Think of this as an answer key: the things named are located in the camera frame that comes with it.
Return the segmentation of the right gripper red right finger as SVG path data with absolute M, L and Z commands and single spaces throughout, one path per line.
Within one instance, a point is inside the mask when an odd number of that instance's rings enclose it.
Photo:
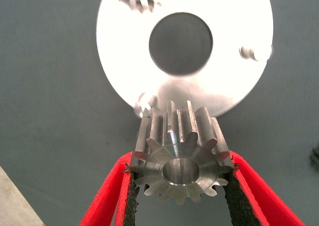
M 234 226 L 303 226 L 304 223 L 239 154 L 231 151 L 235 164 L 224 187 Z

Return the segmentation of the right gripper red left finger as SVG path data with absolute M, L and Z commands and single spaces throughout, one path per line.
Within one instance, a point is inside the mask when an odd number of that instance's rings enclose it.
M 135 225 L 139 187 L 129 170 L 132 154 L 128 152 L 117 160 L 79 225 Z

